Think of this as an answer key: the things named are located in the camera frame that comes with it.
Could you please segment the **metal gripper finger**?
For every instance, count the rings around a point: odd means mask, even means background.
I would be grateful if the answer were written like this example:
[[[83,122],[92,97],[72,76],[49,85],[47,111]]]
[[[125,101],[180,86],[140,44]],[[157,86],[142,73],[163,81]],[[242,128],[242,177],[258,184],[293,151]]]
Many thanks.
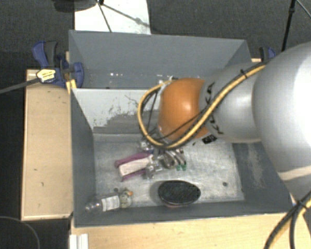
[[[163,167],[159,163],[148,164],[145,168],[143,179],[153,179],[156,174],[163,171]]]
[[[145,153],[153,153],[155,149],[155,147],[149,141],[146,140],[141,140],[140,148]]]

